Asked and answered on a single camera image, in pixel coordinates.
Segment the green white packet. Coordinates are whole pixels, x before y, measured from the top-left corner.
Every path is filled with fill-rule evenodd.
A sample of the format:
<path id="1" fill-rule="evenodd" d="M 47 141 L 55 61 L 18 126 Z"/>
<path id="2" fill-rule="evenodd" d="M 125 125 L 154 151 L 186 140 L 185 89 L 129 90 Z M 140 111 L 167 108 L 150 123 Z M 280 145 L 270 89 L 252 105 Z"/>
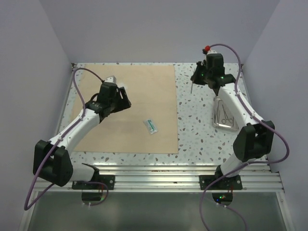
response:
<path id="1" fill-rule="evenodd" d="M 147 127 L 150 135 L 153 135 L 158 132 L 158 129 L 152 119 L 146 119 L 143 123 Z"/>

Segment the stainless steel tray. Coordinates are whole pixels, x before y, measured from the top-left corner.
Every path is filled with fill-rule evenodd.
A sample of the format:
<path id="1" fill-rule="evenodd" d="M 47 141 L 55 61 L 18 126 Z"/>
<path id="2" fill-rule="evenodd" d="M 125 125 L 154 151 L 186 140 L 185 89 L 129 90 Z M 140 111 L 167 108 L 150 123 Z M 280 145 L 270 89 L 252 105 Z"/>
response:
<path id="1" fill-rule="evenodd" d="M 215 97 L 213 101 L 212 125 L 216 128 L 238 131 L 238 124 L 223 100 Z"/>

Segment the steel forceps with ring handles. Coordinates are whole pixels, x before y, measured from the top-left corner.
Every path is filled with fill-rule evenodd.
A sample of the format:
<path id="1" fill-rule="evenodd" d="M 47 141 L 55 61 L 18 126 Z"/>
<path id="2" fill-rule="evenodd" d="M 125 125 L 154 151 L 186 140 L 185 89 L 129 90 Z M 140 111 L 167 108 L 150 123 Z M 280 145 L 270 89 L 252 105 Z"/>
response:
<path id="1" fill-rule="evenodd" d="M 222 121 L 221 121 L 222 124 L 225 125 L 225 124 L 229 123 L 231 125 L 234 125 L 234 119 L 231 115 L 229 115 L 229 111 L 225 106 L 224 106 L 224 116 L 223 117 L 224 117 L 224 119 L 222 119 Z"/>

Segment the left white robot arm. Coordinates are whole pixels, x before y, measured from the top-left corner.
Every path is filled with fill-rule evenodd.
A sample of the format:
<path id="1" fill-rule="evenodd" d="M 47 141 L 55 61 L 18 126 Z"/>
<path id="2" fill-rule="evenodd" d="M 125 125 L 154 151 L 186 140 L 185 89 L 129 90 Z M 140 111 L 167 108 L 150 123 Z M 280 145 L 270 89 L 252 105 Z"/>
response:
<path id="1" fill-rule="evenodd" d="M 70 155 L 80 141 L 105 118 L 131 107 L 124 87 L 101 84 L 96 100 L 85 104 L 79 115 L 55 137 L 35 145 L 33 174 L 60 187 L 82 181 L 89 189 L 99 186 L 98 169 L 89 164 L 72 164 Z"/>

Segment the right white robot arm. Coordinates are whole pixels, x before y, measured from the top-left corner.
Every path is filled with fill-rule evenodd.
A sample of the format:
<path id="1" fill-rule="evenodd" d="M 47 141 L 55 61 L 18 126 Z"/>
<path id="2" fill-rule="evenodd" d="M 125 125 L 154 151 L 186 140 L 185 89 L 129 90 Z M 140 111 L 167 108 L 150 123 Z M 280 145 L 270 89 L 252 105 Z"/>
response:
<path id="1" fill-rule="evenodd" d="M 236 90 L 236 79 L 225 73 L 223 56 L 220 53 L 207 54 L 196 63 L 191 81 L 197 85 L 208 85 L 231 112 L 240 131 L 233 142 L 233 154 L 217 168 L 215 185 L 225 189 L 231 184 L 231 177 L 239 175 L 239 167 L 256 161 L 271 151 L 275 126 L 254 111 L 243 94 Z"/>

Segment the beige cloth mat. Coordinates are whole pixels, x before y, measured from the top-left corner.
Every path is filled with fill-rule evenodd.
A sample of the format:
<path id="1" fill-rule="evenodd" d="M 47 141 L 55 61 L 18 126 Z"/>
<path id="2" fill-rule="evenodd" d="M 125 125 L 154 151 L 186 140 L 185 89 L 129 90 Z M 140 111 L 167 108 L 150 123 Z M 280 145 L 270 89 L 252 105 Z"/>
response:
<path id="1" fill-rule="evenodd" d="M 178 153 L 175 69 L 171 65 L 86 64 L 102 79 L 116 77 L 131 102 L 129 109 L 110 114 L 75 147 L 79 152 Z M 144 120 L 158 132 L 150 135 Z"/>

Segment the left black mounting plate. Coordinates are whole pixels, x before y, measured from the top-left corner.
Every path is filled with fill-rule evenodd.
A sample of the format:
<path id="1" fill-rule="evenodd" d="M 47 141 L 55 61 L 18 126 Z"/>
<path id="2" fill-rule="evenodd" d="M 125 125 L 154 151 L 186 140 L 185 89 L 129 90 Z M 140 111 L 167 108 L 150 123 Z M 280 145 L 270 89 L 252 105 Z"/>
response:
<path id="1" fill-rule="evenodd" d="M 74 181 L 73 190 L 113 190 L 116 182 L 115 175 L 99 175 L 91 181 Z"/>

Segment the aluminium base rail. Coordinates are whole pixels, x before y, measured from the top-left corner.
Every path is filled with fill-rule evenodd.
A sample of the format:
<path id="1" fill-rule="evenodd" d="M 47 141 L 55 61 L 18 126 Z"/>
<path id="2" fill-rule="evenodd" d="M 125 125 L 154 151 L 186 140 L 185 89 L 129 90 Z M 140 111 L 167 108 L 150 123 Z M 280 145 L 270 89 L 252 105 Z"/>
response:
<path id="1" fill-rule="evenodd" d="M 200 192 L 199 176 L 212 175 L 216 166 L 107 166 L 102 175 L 114 175 L 113 192 Z M 281 177 L 269 166 L 250 165 L 241 173 L 242 192 L 283 192 Z"/>

